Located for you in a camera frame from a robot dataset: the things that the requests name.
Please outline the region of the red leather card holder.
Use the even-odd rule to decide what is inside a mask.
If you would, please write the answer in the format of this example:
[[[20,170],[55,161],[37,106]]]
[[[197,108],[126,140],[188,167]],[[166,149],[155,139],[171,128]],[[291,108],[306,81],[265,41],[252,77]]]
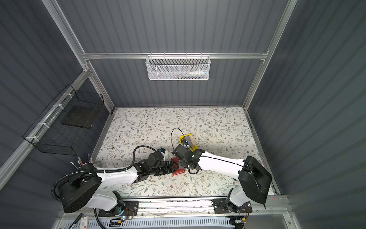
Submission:
[[[180,163],[177,157],[173,157],[171,161],[173,162],[173,169],[174,169],[174,172],[172,173],[173,177],[185,173],[185,168]]]

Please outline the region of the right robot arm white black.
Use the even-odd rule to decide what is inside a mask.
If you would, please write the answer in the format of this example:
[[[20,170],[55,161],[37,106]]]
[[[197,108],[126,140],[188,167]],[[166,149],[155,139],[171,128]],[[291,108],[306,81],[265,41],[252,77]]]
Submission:
[[[191,151],[178,145],[173,151],[188,169],[213,171],[237,180],[240,184],[230,189],[222,207],[232,213],[251,213],[249,204],[266,204],[272,175],[252,156],[230,159],[211,154],[202,149]]]

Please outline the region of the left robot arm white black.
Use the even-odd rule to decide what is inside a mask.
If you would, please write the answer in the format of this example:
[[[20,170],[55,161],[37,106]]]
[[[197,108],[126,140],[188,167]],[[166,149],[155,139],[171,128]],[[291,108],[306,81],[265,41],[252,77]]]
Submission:
[[[150,176],[174,173],[179,167],[178,158],[165,160],[165,150],[159,149],[130,167],[106,170],[88,163],[79,170],[58,179],[51,188],[52,196],[60,201],[65,213],[82,208],[97,208],[110,211],[122,203],[117,191],[108,193],[105,188],[117,184],[134,184]]]

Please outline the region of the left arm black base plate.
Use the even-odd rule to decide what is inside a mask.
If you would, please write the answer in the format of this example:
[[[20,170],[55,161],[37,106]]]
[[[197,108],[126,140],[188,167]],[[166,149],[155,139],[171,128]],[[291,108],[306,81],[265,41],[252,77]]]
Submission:
[[[99,217],[135,217],[139,209],[139,201],[125,201],[124,204],[118,203],[112,210],[100,210]]]

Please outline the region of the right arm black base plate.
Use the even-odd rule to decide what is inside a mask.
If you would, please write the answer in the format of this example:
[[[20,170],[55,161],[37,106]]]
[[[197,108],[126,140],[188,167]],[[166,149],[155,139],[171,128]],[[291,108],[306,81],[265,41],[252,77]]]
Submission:
[[[213,205],[215,214],[249,214],[253,212],[250,201],[244,203],[241,207],[238,207],[225,198],[215,198],[211,201],[211,204]]]

